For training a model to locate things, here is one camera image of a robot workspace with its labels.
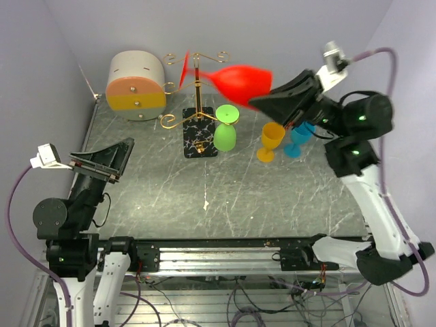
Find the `orange plastic wine glass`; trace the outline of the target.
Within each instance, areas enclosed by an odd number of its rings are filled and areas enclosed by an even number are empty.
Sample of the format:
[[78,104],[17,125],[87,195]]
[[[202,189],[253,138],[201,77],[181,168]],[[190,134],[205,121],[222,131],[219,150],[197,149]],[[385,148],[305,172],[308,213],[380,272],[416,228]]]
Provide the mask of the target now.
[[285,129],[276,122],[269,122],[262,128],[261,143],[257,158],[264,163],[270,163],[275,158],[274,150],[281,144],[285,136]]

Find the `blue plastic wine glass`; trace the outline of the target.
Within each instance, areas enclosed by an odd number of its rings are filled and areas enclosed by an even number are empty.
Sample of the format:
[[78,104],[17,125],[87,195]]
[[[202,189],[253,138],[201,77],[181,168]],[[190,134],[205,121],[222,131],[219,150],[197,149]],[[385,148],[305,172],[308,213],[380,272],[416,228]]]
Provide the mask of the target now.
[[301,156],[301,146],[307,143],[313,133],[315,126],[304,122],[300,126],[293,128],[290,134],[291,142],[284,147],[283,152],[290,158],[298,158]]

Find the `red plastic wine glass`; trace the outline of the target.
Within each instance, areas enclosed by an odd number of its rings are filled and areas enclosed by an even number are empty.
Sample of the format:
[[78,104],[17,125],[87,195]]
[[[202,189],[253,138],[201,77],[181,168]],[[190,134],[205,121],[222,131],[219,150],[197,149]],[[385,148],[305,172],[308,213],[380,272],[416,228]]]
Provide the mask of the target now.
[[227,100],[255,110],[251,99],[268,95],[273,83],[270,70],[251,65],[231,65],[216,72],[201,72],[199,76],[209,79]]

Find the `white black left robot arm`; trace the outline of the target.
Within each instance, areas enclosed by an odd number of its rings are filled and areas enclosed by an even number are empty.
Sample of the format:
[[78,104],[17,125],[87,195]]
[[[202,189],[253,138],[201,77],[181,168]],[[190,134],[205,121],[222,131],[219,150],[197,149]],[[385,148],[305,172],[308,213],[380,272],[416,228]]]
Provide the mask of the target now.
[[134,147],[126,138],[99,151],[71,153],[61,163],[53,144],[38,147],[33,168],[68,169],[76,179],[67,199],[47,198],[33,211],[37,238],[47,246],[50,272],[59,304],[61,326],[114,326],[116,302],[128,270],[139,254],[131,236],[108,240],[99,251],[99,234],[88,230],[107,183],[123,175]]

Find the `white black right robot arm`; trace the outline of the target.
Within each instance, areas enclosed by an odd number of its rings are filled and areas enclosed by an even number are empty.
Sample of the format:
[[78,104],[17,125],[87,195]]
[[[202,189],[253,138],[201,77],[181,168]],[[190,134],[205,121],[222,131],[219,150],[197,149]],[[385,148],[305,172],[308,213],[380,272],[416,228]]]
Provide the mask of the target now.
[[346,71],[306,69],[287,84],[252,97],[249,104],[283,127],[310,123],[333,134],[324,145],[328,165],[353,195],[369,230],[370,239],[358,242],[319,234],[301,251],[301,264],[313,270],[334,262],[355,268],[373,285],[383,285],[408,273],[435,250],[406,226],[379,180],[382,163],[370,141],[392,131],[390,98],[375,91],[359,91],[361,99],[348,104],[326,97],[346,77]]

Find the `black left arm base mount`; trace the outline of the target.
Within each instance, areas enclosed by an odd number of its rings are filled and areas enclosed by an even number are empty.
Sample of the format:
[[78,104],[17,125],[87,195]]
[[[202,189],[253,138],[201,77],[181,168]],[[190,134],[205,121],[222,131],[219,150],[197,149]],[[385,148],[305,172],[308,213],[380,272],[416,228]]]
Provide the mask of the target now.
[[132,243],[127,254],[131,263],[129,272],[156,273],[160,265],[160,250],[152,243]]

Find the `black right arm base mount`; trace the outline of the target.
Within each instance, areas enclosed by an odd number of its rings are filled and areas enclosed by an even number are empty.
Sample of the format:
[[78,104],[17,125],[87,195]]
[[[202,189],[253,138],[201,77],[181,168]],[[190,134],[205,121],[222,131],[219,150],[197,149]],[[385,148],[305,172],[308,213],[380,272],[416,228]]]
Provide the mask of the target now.
[[338,270],[339,265],[334,262],[323,262],[319,260],[312,247],[319,239],[326,237],[325,234],[316,234],[311,237],[290,237],[278,238],[273,245],[279,249],[272,254],[272,260],[280,263],[282,271],[303,271],[321,270],[326,266],[326,270]]

